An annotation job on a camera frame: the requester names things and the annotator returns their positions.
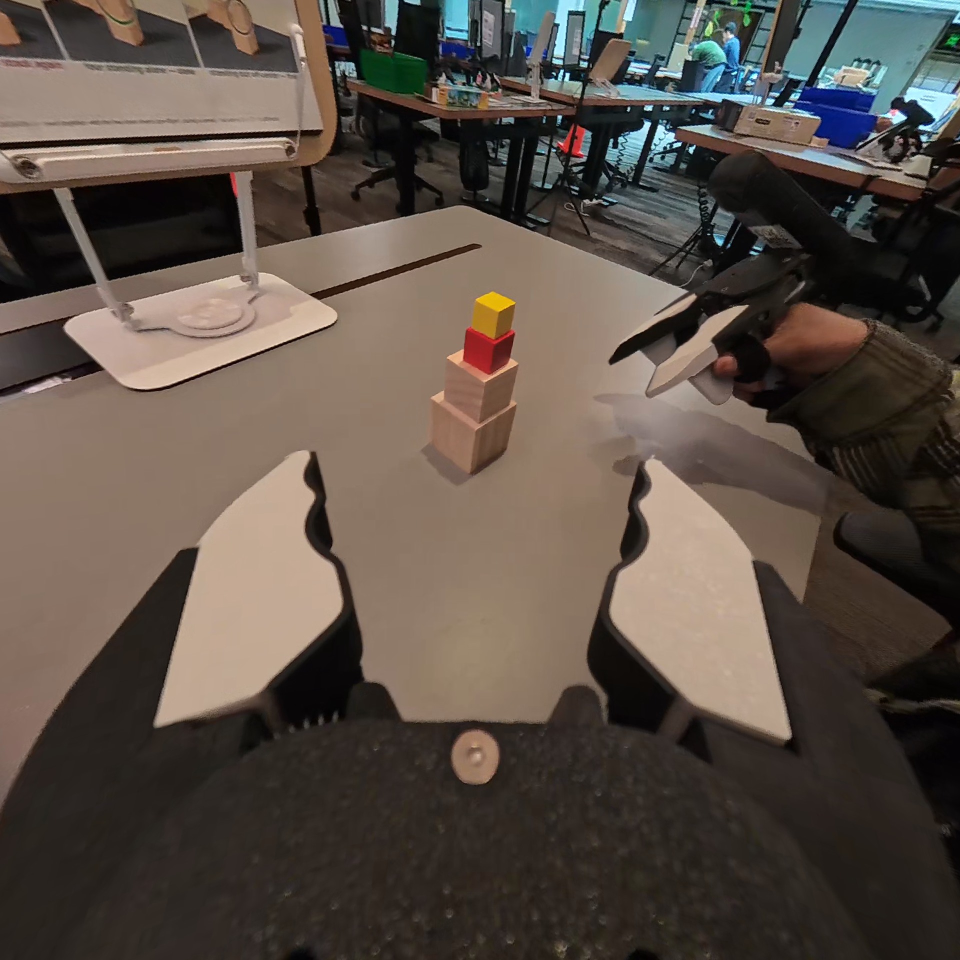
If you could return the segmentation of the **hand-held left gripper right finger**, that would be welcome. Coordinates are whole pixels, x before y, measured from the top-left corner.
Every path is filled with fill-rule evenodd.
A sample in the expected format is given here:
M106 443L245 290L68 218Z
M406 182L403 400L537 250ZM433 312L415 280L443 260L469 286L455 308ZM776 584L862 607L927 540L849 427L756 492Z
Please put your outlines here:
M695 721L775 747L793 736L754 557L660 461L634 477L586 661L612 724L674 742Z

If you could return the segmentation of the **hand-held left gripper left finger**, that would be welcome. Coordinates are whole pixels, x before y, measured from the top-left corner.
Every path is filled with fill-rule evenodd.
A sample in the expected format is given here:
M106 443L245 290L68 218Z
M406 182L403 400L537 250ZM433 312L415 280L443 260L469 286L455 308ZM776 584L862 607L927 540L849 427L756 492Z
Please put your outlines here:
M327 503L316 454L296 451L204 532L155 728L251 712L284 732L345 714L363 644Z

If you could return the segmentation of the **yellow wooden cube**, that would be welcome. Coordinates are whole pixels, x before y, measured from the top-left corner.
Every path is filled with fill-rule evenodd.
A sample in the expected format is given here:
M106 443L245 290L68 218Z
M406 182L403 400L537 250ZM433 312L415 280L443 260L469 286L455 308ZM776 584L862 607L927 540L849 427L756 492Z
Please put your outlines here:
M474 301L471 328L491 341L512 332L516 303L509 297L489 292Z

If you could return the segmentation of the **red wooden cube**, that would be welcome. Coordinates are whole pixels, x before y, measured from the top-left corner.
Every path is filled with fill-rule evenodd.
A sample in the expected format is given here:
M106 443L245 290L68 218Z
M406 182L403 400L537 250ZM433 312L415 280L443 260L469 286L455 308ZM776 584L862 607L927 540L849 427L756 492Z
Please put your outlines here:
M492 338L474 327L464 332L462 361L483 374L491 375L507 365L512 356L515 331Z

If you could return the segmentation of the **small natural wooden cube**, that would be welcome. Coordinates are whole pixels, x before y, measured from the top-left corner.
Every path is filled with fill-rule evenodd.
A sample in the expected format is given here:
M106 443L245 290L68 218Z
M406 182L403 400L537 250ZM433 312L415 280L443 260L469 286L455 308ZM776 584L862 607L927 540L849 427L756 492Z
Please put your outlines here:
M472 366L458 351L445 363L443 399L450 406L481 424L505 410L514 400L519 363L507 361L492 373Z

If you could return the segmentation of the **large natural wooden cube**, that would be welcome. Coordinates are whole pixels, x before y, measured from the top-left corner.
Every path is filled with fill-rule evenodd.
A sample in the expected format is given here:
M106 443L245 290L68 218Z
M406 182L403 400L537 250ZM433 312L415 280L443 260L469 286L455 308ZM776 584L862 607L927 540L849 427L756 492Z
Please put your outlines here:
M430 397L429 444L467 474L476 474L508 448L518 403L475 421L446 400L441 391Z

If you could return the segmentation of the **person's right hand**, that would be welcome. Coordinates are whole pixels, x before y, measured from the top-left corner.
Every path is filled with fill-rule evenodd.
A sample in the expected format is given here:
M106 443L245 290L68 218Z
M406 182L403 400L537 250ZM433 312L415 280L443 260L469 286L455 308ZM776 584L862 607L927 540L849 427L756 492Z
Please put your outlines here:
M749 334L711 365L732 382L744 402L772 409L819 378L835 372L865 345L872 324L808 303L796 303L773 322L766 336Z

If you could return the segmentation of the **black office chair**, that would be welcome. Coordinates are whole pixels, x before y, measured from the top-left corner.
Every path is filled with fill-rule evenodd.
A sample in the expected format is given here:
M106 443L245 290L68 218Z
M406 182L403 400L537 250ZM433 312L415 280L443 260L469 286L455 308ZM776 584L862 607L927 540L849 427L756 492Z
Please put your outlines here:
M398 2L397 23L390 52L403 53L425 59L429 63L427 83L433 79L436 73L440 46L439 28L440 12L438 8L414 5L409 2ZM363 41L357 49L356 66L358 80L361 82L363 82L363 79L359 70L359 54L362 49L376 50L369 41ZM426 87L420 96L424 96ZM395 181L392 148L395 146L397 140L399 120L396 116L381 109L374 101L361 95L358 95L357 107L359 108L358 120L361 123L362 129L365 129L368 133L367 139L370 149L374 153L389 151L391 163L388 166L380 168L375 174L371 174L351 188L350 198L355 202L360 201L361 191L363 189L372 188L386 181L393 181L396 189L398 189ZM415 150L434 138L431 130L422 127L422 122L423 121L414 123ZM436 206L440 207L443 205L444 196L442 191L417 176L417 174L415 174L415 186L416 192L426 190L432 193L435 197Z
M959 142L929 144L921 155L931 163L919 198L877 219L870 241L854 238L856 270L826 303L937 333L945 323L943 300L959 275Z

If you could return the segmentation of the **small blue bin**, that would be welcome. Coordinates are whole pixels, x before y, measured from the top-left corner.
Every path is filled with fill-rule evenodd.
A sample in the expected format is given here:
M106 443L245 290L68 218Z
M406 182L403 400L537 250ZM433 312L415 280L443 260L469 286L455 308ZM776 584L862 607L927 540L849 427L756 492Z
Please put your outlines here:
M876 93L858 87L808 86L800 91L795 108L810 114L815 113L815 108L869 114L875 98Z
M808 111L820 118L815 136L841 149L855 149L874 132L878 120L868 111L823 102L813 102Z

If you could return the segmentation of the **black desk device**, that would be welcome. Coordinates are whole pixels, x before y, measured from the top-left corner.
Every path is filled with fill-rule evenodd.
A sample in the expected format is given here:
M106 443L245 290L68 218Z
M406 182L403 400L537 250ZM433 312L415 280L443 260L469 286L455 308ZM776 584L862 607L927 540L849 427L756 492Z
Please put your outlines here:
M898 122L887 116L877 119L874 132L854 151L861 162L895 166L923 150L921 129L933 123L932 114L918 102L903 97L894 98L891 107Z

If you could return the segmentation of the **grey office chair seat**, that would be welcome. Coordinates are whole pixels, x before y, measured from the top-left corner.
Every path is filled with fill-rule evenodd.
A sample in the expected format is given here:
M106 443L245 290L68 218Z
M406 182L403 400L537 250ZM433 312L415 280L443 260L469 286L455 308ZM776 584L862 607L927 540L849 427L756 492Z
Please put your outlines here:
M845 512L834 526L833 542L846 555L931 608L958 604L958 573L928 550L902 513Z

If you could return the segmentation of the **black tripod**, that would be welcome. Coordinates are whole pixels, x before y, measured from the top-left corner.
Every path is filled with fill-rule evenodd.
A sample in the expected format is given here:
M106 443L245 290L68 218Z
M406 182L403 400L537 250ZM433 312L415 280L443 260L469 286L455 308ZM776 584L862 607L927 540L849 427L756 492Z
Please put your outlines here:
M524 211L520 222L523 226L530 227L532 229L545 227L546 235L550 236L554 227L554 220L559 208L561 206L561 200L570 201L570 205L573 209L576 218L579 220L582 230L587 238L592 237L592 232L587 224L586 218L582 211L582 200L577 198L574 195L573 191L573 179L570 174L570 167L572 163L572 148L574 146L575 133L577 130L584 127L584 121L586 120L585 116L585 101L587 97L587 92L589 87L594 84L594 81L591 79L591 74L593 72L592 68L584 68L581 78L581 88L579 92L579 97L575 102L574 113L571 116L570 123L570 135L571 143L568 147L568 150L563 158L563 165L561 167L561 172L557 179L554 181L553 185L548 191L546 191L538 200ZM546 200L551 199L554 201L553 210L550 218L547 220L540 217L535 213L537 208Z

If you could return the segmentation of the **light wooden board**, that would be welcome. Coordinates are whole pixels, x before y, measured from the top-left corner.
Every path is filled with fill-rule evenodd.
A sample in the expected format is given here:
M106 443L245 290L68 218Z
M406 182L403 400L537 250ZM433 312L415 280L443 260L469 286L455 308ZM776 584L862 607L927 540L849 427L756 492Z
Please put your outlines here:
M595 58L588 73L588 88L591 95L600 98L618 98L618 85L614 78L621 66L629 61L630 42L623 38L611 38Z

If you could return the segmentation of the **white stand with wooden board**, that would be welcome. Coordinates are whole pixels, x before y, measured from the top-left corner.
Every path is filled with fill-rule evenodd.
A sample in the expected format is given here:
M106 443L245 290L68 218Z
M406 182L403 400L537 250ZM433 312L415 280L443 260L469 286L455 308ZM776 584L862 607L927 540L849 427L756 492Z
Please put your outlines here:
M329 153L328 73L318 135L1 141L2 335L63 326L67 354L146 392L332 326L331 307L258 267L252 187Z

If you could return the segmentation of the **green plastic bin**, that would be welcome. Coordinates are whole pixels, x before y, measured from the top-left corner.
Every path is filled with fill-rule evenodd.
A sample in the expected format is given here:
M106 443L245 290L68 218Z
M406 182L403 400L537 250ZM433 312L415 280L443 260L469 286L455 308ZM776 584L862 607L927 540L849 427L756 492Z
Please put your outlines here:
M363 82L374 89L410 96L424 94L429 73L429 62L424 58L362 49L359 63Z

